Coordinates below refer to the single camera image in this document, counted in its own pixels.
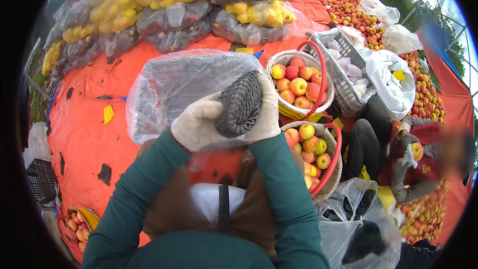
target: gray foam net sleeve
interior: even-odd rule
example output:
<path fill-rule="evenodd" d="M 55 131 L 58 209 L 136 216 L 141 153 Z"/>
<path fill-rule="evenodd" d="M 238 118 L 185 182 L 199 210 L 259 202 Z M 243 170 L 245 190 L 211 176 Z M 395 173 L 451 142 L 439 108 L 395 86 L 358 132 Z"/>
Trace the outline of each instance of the gray foam net sleeve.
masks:
<path fill-rule="evenodd" d="M 224 90 L 254 69 L 266 74 L 259 60 L 251 54 L 213 49 L 179 51 L 150 59 L 128 94 L 129 137 L 138 145 L 158 137 L 188 105 Z M 237 144 L 240 139 L 225 138 L 221 145 L 233 141 Z"/>
<path fill-rule="evenodd" d="M 219 98 L 224 106 L 216 119 L 218 133 L 226 138 L 234 138 L 250 131 L 257 123 L 261 107 L 260 85 L 257 71 L 250 71 L 240 76 L 226 87 Z"/>

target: white basket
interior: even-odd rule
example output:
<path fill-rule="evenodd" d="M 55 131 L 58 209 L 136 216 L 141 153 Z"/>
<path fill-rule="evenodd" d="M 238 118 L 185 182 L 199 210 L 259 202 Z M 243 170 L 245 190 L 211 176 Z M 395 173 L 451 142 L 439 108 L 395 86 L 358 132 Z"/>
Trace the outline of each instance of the white basket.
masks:
<path fill-rule="evenodd" d="M 349 80 L 343 69 L 338 64 L 337 60 L 333 58 L 323 44 L 326 44 L 332 40 L 336 40 L 340 45 L 340 55 L 342 57 L 349 57 L 352 64 L 362 69 L 365 75 L 365 60 L 357 52 L 349 39 L 338 29 L 333 28 L 329 31 L 316 32 L 310 37 L 310 41 L 318 45 L 324 57 L 326 59 L 327 74 L 334 82 L 337 90 L 337 101 L 342 109 L 342 115 L 344 117 L 355 117 L 361 114 L 362 108 L 367 104 L 370 97 L 375 93 L 375 87 L 371 82 L 367 86 L 367 92 L 361 96 L 354 88 L 353 83 Z M 314 50 L 312 55 L 318 59 L 317 53 Z"/>
<path fill-rule="evenodd" d="M 326 153 L 330 155 L 331 159 L 333 159 L 336 154 L 339 155 L 337 158 L 337 163 L 335 164 L 332 172 L 330 173 L 329 177 L 326 178 L 327 180 L 325 181 L 325 184 L 322 185 L 319 192 L 317 192 L 317 194 L 315 194 L 314 197 L 312 198 L 314 203 L 322 202 L 328 199 L 332 195 L 332 193 L 334 193 L 335 189 L 337 188 L 338 182 L 340 181 L 340 176 L 342 175 L 342 158 L 340 157 L 341 148 L 337 147 L 337 142 L 335 141 L 334 137 L 330 134 L 327 128 L 335 129 L 338 135 L 337 140 L 339 142 L 339 146 L 342 145 L 342 141 L 341 141 L 342 135 L 341 135 L 340 129 L 334 124 L 323 125 L 323 124 L 317 124 L 317 123 L 311 123 L 311 122 L 305 122 L 305 121 L 289 123 L 287 125 L 282 126 L 281 130 L 285 131 L 289 128 L 298 128 L 302 124 L 311 124 L 312 126 L 314 126 L 315 136 L 322 138 L 323 140 L 326 141 L 326 144 L 327 144 Z M 322 179 L 325 178 L 327 171 L 328 170 L 322 170 L 322 173 L 320 176 L 321 182 L 322 182 Z"/>
<path fill-rule="evenodd" d="M 274 56 L 272 56 L 267 61 L 266 72 L 272 73 L 273 65 L 278 64 L 278 63 L 283 64 L 283 65 L 289 64 L 289 62 L 295 57 L 302 58 L 307 67 L 316 67 L 317 69 L 320 70 L 320 72 L 322 72 L 322 66 L 319 62 L 319 59 L 316 59 L 312 55 L 302 51 L 306 47 L 311 48 L 312 46 L 311 45 L 304 45 L 304 46 L 302 46 L 302 48 L 299 48 L 298 50 L 286 50 L 286 51 L 282 51 L 282 52 L 279 52 L 279 53 L 275 54 Z M 312 51 L 315 53 L 315 56 L 317 56 L 317 58 L 318 58 L 318 54 L 315 52 L 315 50 L 312 50 Z M 314 111 L 314 113 L 316 113 L 316 114 L 319 114 L 319 113 L 325 111 L 327 108 L 329 108 L 330 105 L 332 104 L 332 101 L 334 100 L 334 96 L 335 96 L 334 83 L 332 82 L 329 75 L 326 75 L 326 76 L 327 76 L 327 85 L 328 85 L 328 89 L 326 91 L 327 101 L 324 104 L 320 105 Z M 287 114 L 286 116 L 288 116 L 288 117 L 292 117 L 292 118 L 295 118 L 297 120 L 300 120 L 300 119 L 303 119 L 310 112 L 310 109 L 299 108 L 299 107 L 296 107 L 296 106 L 286 102 L 283 98 L 281 98 L 279 96 L 279 92 L 277 92 L 277 98 L 279 99 L 279 111 L 283 111 L 284 109 L 288 109 L 289 111 L 292 111 L 293 114 L 295 114 L 295 116 L 291 116 L 290 114 Z"/>

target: gray glove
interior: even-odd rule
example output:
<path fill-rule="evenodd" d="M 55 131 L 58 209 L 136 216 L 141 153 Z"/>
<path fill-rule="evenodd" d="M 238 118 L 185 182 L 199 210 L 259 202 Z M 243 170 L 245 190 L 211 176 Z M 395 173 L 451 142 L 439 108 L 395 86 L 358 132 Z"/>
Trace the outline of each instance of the gray glove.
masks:
<path fill-rule="evenodd" d="M 393 174 L 391 180 L 395 183 L 402 183 L 405 179 L 407 169 L 411 166 L 408 162 L 402 165 L 403 158 L 398 158 L 393 165 Z"/>
<path fill-rule="evenodd" d="M 416 138 L 410 132 L 402 136 L 402 152 L 405 153 L 407 151 L 408 146 L 415 142 L 420 143 L 418 138 Z"/>

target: basket of apples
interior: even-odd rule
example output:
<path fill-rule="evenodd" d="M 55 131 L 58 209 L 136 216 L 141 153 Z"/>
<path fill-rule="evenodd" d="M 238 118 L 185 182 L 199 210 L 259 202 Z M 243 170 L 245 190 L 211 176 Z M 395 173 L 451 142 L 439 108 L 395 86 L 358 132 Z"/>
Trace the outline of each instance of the basket of apples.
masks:
<path fill-rule="evenodd" d="M 70 243 L 70 247 L 84 253 L 89 234 L 98 226 L 99 217 L 91 209 L 81 209 L 70 206 L 66 212 L 66 216 L 58 217 L 58 225 L 62 219 L 65 219 L 68 224 L 68 233 L 65 236 L 67 236 L 69 242 L 73 242 Z"/>
<path fill-rule="evenodd" d="M 319 61 L 303 51 L 310 45 Z M 277 53 L 267 61 L 277 89 L 279 112 L 295 120 L 303 120 L 325 111 L 334 99 L 334 85 L 327 77 L 322 51 L 311 41 L 299 45 L 297 50 Z"/>
<path fill-rule="evenodd" d="M 337 142 L 328 128 L 337 133 Z M 335 124 L 305 121 L 282 126 L 289 147 L 304 161 L 304 179 L 314 203 L 328 199 L 337 188 L 342 175 L 342 134 Z"/>

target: work glove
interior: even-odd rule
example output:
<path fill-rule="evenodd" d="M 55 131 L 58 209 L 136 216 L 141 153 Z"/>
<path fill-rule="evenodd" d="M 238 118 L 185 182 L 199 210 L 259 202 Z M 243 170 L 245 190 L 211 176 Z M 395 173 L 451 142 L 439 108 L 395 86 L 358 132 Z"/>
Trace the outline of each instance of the work glove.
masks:
<path fill-rule="evenodd" d="M 260 85 L 262 106 L 255 126 L 246 134 L 244 140 L 250 143 L 277 136 L 279 128 L 279 102 L 274 85 L 263 74 L 257 74 Z"/>
<path fill-rule="evenodd" d="M 393 165 L 393 174 L 391 180 L 395 183 L 402 183 L 405 179 L 407 169 L 411 166 L 410 163 L 406 162 L 402 165 L 403 158 L 398 158 Z"/>
<path fill-rule="evenodd" d="M 171 124 L 173 137 L 191 152 L 223 139 L 215 124 L 223 110 L 220 95 L 219 91 L 192 103 Z"/>
<path fill-rule="evenodd" d="M 411 145 L 412 143 L 420 141 L 418 138 L 416 138 L 414 135 L 412 135 L 410 132 L 402 136 L 402 152 L 405 153 L 408 149 L 408 146 Z"/>

